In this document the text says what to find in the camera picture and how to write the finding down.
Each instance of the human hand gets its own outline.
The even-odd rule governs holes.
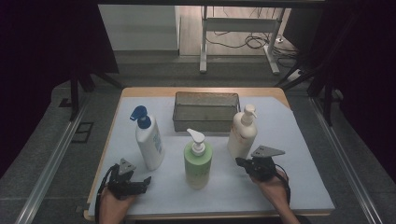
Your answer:
[[[289,182],[289,178],[282,171],[276,170],[286,181]],[[267,200],[274,206],[276,211],[279,213],[280,218],[284,224],[297,224],[300,221],[293,214],[289,207],[288,196],[282,181],[273,176],[267,181],[260,181],[253,176],[250,176],[251,180],[257,184],[262,191],[262,194]]]
[[[119,224],[125,217],[131,204],[136,199],[136,195],[128,196],[123,200],[118,200],[113,193],[105,187],[101,195],[99,212],[100,224]]]

